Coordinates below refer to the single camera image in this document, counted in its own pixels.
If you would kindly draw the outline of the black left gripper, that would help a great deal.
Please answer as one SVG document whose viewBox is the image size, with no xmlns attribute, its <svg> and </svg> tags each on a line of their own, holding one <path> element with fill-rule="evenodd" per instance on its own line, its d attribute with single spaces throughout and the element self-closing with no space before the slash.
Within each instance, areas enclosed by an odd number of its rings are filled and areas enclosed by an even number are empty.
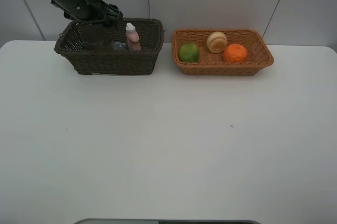
<svg viewBox="0 0 337 224">
<path fill-rule="evenodd" d="M 52 0 L 68 20 L 88 23 L 104 23 L 106 28 L 117 28 L 123 19 L 119 8 L 102 0 Z"/>
</svg>

